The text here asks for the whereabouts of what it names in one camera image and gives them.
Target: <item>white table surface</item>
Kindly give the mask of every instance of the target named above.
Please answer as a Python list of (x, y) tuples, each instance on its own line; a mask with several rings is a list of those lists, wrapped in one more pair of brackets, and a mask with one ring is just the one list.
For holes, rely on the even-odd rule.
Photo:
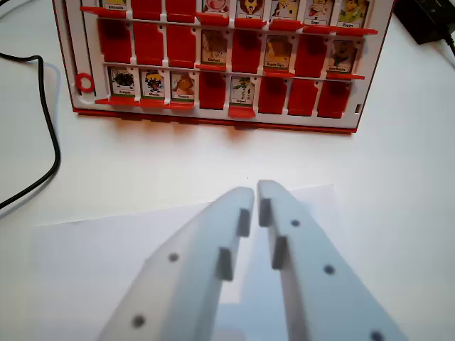
[[(0, 13), (18, 1), (10, 3)], [(392, 18), (352, 136), (78, 117), (49, 0), (1, 18), (0, 46), (14, 55), (41, 54), (63, 78), (60, 172), (0, 220), (2, 245), (14, 245), (25, 226), (205, 202), (260, 179), (287, 188), (333, 183), (349, 262), (366, 286), (411, 340), (454, 339), (455, 59), (444, 43), (418, 46)], [(4, 200), (48, 170), (53, 150), (36, 67), (0, 60), (0, 70)], [(51, 69), (46, 78), (52, 102)], [(18, 256), (27, 252), (20, 244), (17, 250)], [(1, 266), (8, 263), (0, 259)], [(7, 295), (0, 290), (0, 305), (14, 304), (1, 312), (9, 311), (15, 323), (26, 299)]]

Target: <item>red ring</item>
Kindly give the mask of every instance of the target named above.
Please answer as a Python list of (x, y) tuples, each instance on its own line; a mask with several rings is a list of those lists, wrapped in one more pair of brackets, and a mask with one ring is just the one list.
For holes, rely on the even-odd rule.
[[(82, 79), (87, 78), (90, 81), (90, 87), (83, 87), (82, 86)], [(95, 90), (95, 83), (93, 82), (93, 77), (90, 76), (88, 73), (79, 73), (76, 76), (76, 87), (82, 92), (93, 92)]]

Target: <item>black device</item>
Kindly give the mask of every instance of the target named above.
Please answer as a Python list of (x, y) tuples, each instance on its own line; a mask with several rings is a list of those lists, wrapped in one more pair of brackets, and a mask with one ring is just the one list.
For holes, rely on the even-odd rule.
[(418, 44), (444, 39), (455, 54), (455, 6), (450, 0), (396, 0), (394, 13)]

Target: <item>red flap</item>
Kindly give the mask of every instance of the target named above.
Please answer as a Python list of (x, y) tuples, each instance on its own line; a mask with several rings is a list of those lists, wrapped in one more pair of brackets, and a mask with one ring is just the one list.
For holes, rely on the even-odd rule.
[(139, 102), (134, 101), (134, 97), (111, 96), (110, 98), (97, 99), (96, 104), (108, 105), (127, 105), (129, 107), (139, 106)]
[(194, 103), (193, 102), (173, 102), (169, 103), (166, 105), (167, 109), (172, 109), (172, 110), (193, 110), (194, 109)]
[(259, 112), (281, 114), (286, 100), (286, 91), (284, 79), (263, 77), (259, 93)]
[(235, 18), (234, 26), (237, 28), (257, 28), (261, 29), (267, 24), (262, 19), (254, 18)]
[(163, 65), (163, 33), (155, 23), (134, 22), (134, 47), (137, 63)]
[(202, 25), (209, 26), (227, 26), (229, 18), (218, 13), (196, 13), (196, 17)]
[(125, 19), (127, 17), (126, 11), (113, 11), (111, 9), (104, 9), (102, 7), (89, 7), (81, 6), (80, 10), (91, 14), (96, 14), (100, 18), (120, 18)]
[(161, 0), (131, 0), (133, 18), (160, 20)]
[(328, 80), (364, 80), (365, 76), (352, 75), (350, 73), (327, 72)]
[(279, 77), (279, 78), (293, 78), (295, 77), (294, 73), (290, 73), (288, 71), (280, 71), (280, 70), (273, 70), (273, 71), (268, 71), (264, 70), (264, 75), (267, 77)]
[(138, 107), (164, 108), (164, 99), (141, 98)]
[(311, 116), (318, 95), (318, 88), (313, 80), (294, 80), (289, 94), (289, 115)]
[(274, 19), (269, 25), (271, 31), (297, 31), (304, 25), (298, 20)]
[(166, 0), (168, 21), (194, 23), (196, 0)]
[(346, 82), (324, 82), (318, 103), (318, 117), (340, 119), (348, 103), (350, 85)]
[(199, 74), (199, 102), (201, 109), (222, 110), (225, 105), (226, 81), (217, 72)]
[(168, 25), (168, 58), (170, 67), (193, 69), (196, 61), (196, 36), (190, 26)]
[(296, 75), (300, 77), (319, 78), (324, 60), (326, 59), (327, 45), (323, 36), (303, 34), (300, 37), (299, 49), (296, 57)]
[(340, 36), (354, 36), (354, 37), (362, 37), (368, 35), (375, 35), (378, 34), (378, 31), (373, 30), (371, 28), (356, 28), (356, 27), (335, 27), (336, 34)]
[(257, 73), (260, 58), (259, 34), (255, 31), (235, 30), (232, 41), (232, 71)]
[(325, 26), (325, 25), (305, 25), (304, 32), (306, 33), (320, 33), (320, 34), (329, 34), (336, 31), (335, 26)]
[(101, 52), (105, 61), (129, 63), (131, 59), (131, 39), (125, 21), (98, 19)]
[(201, 70), (209, 71), (226, 71), (226, 65), (211, 65), (211, 64), (196, 64), (196, 67)]
[(252, 119), (253, 117), (256, 117), (256, 113), (253, 108), (231, 105), (229, 107), (229, 117), (235, 117), (236, 119)]
[(128, 107), (164, 108), (164, 99), (142, 98), (139, 102), (134, 97), (111, 96), (109, 99), (97, 99), (96, 104), (127, 105)]

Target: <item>gripper screw hole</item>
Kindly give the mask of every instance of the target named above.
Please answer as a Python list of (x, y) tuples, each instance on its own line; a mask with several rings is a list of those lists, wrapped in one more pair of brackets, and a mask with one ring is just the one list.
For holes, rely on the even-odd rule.
[(328, 275), (333, 275), (335, 273), (335, 268), (332, 266), (332, 265), (326, 265), (324, 267), (324, 271), (326, 272), (326, 274)]
[(176, 252), (173, 252), (173, 253), (169, 254), (168, 258), (169, 258), (169, 261), (172, 261), (172, 262), (178, 261), (178, 254)]
[(371, 333), (371, 340), (373, 341), (384, 341), (385, 338), (382, 336), (382, 334), (380, 332), (372, 332)]
[(145, 317), (141, 314), (135, 315), (131, 321), (131, 324), (133, 325), (133, 328), (138, 329), (145, 324)]

